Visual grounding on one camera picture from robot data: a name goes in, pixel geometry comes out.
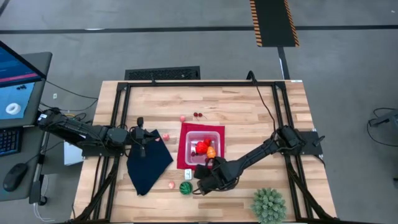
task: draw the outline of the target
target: wooden table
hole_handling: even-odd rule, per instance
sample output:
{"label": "wooden table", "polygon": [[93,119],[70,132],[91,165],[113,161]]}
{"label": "wooden table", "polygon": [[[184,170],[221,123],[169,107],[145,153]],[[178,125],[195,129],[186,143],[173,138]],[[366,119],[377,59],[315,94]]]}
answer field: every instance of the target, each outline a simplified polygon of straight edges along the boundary
{"label": "wooden table", "polygon": [[[117,84],[117,81],[103,82],[94,124],[109,125]],[[286,81],[286,86],[295,127],[302,131],[311,130],[312,117],[303,83]],[[262,86],[259,89],[276,119],[271,88]],[[285,111],[281,96],[279,93],[282,111]],[[118,121],[123,99],[124,93],[119,104]],[[197,121],[193,117],[194,112],[203,113],[206,118],[199,118]],[[181,115],[186,116],[189,123],[225,126],[227,160],[237,159],[251,151],[269,138],[273,131],[271,117],[262,105],[255,87],[132,88],[126,124],[129,127],[135,126],[137,117],[143,116],[146,129],[158,129],[160,134],[170,134],[170,141],[165,143],[174,162],[147,195],[137,196],[127,173],[127,158],[122,157],[117,176],[112,222],[255,222],[257,219],[250,205],[253,193],[263,187],[275,188],[283,194],[287,207],[286,221],[295,221],[285,161],[280,154],[268,156],[246,169],[233,190],[211,192],[206,196],[182,195],[178,186],[184,181],[184,174],[183,170],[177,169]],[[84,161],[74,204],[76,214],[80,214],[90,202],[97,160],[98,158],[92,157]],[[327,213],[335,216],[323,164],[313,156],[302,156],[302,160],[309,191]],[[171,180],[175,182],[176,189],[169,189]],[[196,180],[192,180],[191,183],[196,186]],[[299,189],[297,192],[301,214],[305,217],[302,194]],[[101,204],[100,217],[104,217],[107,196],[106,192]]]}

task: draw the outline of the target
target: computer mouse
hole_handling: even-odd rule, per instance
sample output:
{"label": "computer mouse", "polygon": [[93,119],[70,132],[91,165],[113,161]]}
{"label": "computer mouse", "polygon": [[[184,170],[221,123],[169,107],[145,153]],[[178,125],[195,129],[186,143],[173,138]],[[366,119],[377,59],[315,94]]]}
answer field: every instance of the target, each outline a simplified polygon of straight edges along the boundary
{"label": "computer mouse", "polygon": [[27,171],[27,165],[25,163],[16,164],[7,173],[6,177],[2,182],[2,187],[8,192],[12,192],[17,189],[21,183]]}

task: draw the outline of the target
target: small ball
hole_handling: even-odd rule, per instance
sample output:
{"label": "small ball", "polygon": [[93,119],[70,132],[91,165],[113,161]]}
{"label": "small ball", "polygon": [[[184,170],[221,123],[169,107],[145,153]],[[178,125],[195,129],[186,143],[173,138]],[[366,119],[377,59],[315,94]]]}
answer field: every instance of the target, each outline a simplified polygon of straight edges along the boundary
{"label": "small ball", "polygon": [[174,181],[170,181],[170,183],[169,183],[169,188],[170,188],[170,189],[174,189],[174,187],[175,187]]}
{"label": "small ball", "polygon": [[170,136],[169,136],[169,134],[163,134],[163,140],[164,141],[168,141],[168,140],[170,140]]}

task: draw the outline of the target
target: navy towel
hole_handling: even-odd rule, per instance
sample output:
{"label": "navy towel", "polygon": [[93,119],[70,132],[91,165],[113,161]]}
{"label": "navy towel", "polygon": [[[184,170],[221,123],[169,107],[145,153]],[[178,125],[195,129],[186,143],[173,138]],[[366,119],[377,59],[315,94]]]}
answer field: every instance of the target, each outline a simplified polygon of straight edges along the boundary
{"label": "navy towel", "polygon": [[[159,136],[157,130],[152,134]],[[164,170],[173,162],[173,158],[166,148],[162,138],[151,141],[146,146],[146,157],[140,156],[140,146],[134,144],[127,160],[127,170],[132,184],[137,190],[137,195],[149,192]]]}

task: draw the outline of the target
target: clear plastic bin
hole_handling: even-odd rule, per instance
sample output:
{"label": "clear plastic bin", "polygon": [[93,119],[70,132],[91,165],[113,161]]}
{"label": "clear plastic bin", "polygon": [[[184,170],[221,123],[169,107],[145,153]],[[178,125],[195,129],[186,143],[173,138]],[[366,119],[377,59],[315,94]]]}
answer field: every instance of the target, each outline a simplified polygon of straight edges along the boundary
{"label": "clear plastic bin", "polygon": [[211,146],[216,151],[216,156],[221,155],[221,138],[216,131],[189,131],[185,139],[185,162],[187,165],[195,166],[197,164],[205,165],[207,155],[191,156],[191,152],[195,150],[198,142],[205,139],[211,140]]}

